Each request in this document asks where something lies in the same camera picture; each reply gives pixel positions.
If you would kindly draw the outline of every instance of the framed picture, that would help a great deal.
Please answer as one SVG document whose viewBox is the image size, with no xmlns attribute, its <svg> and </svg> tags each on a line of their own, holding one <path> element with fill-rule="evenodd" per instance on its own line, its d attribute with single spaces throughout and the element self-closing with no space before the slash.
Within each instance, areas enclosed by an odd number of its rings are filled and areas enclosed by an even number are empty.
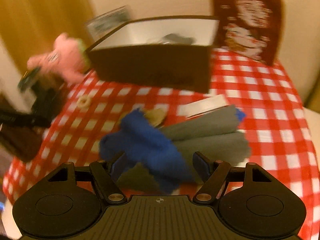
<svg viewBox="0 0 320 240">
<path fill-rule="evenodd" d="M 102 38 L 119 25 L 130 21 L 127 6 L 102 14 L 86 23 L 86 27 L 94 41 Z"/>
</svg>

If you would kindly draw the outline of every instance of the curtain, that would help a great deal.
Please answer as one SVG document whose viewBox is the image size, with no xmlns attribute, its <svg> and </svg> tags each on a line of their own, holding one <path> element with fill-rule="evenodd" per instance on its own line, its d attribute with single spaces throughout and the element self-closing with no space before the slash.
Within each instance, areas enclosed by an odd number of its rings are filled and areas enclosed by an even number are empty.
<svg viewBox="0 0 320 240">
<path fill-rule="evenodd" d="M 320 76 L 307 100 L 306 108 L 320 113 Z"/>
<path fill-rule="evenodd" d="M 51 51 L 63 32 L 89 45 L 85 22 L 93 16 L 89 0 L 0 0 L 0 36 L 24 74 L 29 57 Z"/>
</svg>

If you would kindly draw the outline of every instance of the gingham tablecloth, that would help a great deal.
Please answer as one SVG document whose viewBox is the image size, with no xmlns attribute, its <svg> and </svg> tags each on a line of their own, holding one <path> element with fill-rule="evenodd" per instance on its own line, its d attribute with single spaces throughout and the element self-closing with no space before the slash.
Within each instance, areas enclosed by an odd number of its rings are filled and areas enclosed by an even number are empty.
<svg viewBox="0 0 320 240">
<path fill-rule="evenodd" d="M 28 164 L 13 160 L 3 183 L 6 196 L 13 203 L 65 161 L 83 166 L 97 160 L 99 140 L 117 129 L 115 124 L 123 112 L 137 107 L 161 107 L 168 112 L 165 125 L 169 125 L 185 120 L 180 115 L 181 105 L 225 94 L 246 114 L 239 129 L 250 142 L 250 162 L 261 165 L 303 200 L 307 217 L 299 236 L 318 240 L 319 172 L 302 103 L 292 82 L 278 63 L 268 67 L 223 49 L 212 52 L 212 63 L 208 95 L 102 82 L 90 72 L 83 83 L 70 86 L 69 99 L 46 131 L 37 157 Z M 84 94 L 93 97 L 92 104 L 89 109 L 80 110 L 76 102 Z M 193 195 L 196 190 L 195 185 L 183 185 L 176 193 Z"/>
</svg>

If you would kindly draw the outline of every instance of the pink plush toy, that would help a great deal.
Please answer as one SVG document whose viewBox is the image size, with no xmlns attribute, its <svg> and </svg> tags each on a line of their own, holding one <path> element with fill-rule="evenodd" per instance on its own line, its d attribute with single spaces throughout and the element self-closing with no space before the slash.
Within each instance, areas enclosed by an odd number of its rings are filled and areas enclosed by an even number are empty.
<svg viewBox="0 0 320 240">
<path fill-rule="evenodd" d="M 69 83 L 80 83 L 84 79 L 81 71 L 86 66 L 86 59 L 81 48 L 81 40 L 69 38 L 62 33 L 54 42 L 50 53 L 33 56 L 28 60 L 29 70 L 41 67 L 41 73 L 57 73 Z"/>
</svg>

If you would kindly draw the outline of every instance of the triangular cutout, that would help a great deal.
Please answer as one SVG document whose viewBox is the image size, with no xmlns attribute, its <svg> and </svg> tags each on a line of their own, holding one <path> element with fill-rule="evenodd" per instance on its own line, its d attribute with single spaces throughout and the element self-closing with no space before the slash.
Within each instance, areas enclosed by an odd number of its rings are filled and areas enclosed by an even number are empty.
<svg viewBox="0 0 320 240">
<path fill-rule="evenodd" d="M 252 169 L 252 181 L 271 182 L 271 180 L 258 169 Z"/>
<path fill-rule="evenodd" d="M 55 182 L 55 181 L 67 181 L 68 180 L 68 169 L 63 168 L 54 174 L 48 181 Z"/>
</svg>

